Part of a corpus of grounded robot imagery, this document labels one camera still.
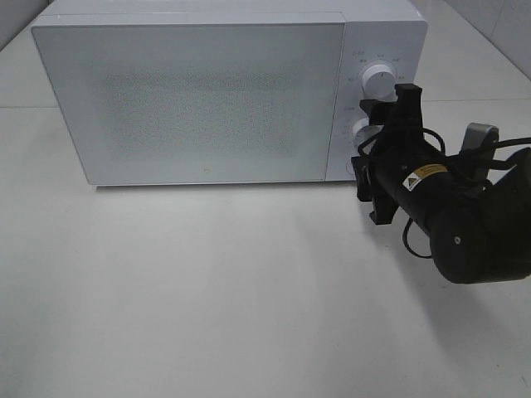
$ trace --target tile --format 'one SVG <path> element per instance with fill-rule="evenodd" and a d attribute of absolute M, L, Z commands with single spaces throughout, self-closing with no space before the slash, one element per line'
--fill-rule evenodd
<path fill-rule="evenodd" d="M 531 2 L 506 0 L 492 42 L 531 79 Z"/>
<path fill-rule="evenodd" d="M 416 80 L 424 100 L 531 98 L 531 81 L 448 4 L 420 5 L 429 23 Z"/>
<path fill-rule="evenodd" d="M 0 107 L 57 106 L 29 28 L 0 51 Z"/>
<path fill-rule="evenodd" d="M 0 49 L 48 5 L 47 0 L 3 2 L 0 13 Z"/>
<path fill-rule="evenodd" d="M 504 0 L 446 0 L 478 31 L 490 37 Z"/>

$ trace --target white microwave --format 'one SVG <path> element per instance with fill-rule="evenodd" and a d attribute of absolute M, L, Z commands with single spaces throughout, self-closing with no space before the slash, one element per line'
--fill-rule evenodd
<path fill-rule="evenodd" d="M 32 34 L 89 183 L 353 180 L 364 98 L 413 82 L 407 0 L 55 0 Z"/>

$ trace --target warning label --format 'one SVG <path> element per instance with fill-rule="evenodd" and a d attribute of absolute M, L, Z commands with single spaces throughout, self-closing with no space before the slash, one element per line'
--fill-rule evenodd
<path fill-rule="evenodd" d="M 438 172 L 448 172 L 448 169 L 442 164 L 427 164 L 426 166 L 419 167 L 406 177 L 403 186 L 411 192 L 424 178 L 428 178 Z"/>

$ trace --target power knob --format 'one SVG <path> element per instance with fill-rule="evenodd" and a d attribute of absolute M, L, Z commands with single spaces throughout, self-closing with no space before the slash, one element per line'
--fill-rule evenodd
<path fill-rule="evenodd" d="M 396 80 L 391 66 L 384 63 L 369 66 L 362 75 L 365 98 L 379 100 L 387 97 L 394 92 Z"/>

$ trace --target dial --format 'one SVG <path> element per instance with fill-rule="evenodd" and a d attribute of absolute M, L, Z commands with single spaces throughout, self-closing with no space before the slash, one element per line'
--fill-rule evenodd
<path fill-rule="evenodd" d="M 368 118 L 358 120 L 352 126 L 352 135 L 354 138 L 354 156 L 358 156 L 358 147 L 373 135 L 378 134 L 382 130 L 382 126 L 369 125 Z M 370 143 L 364 150 L 366 153 L 370 152 L 374 143 Z"/>
<path fill-rule="evenodd" d="M 379 100 L 387 97 L 394 92 L 396 80 L 397 76 L 391 66 L 383 62 L 369 66 L 362 75 L 365 98 Z"/>

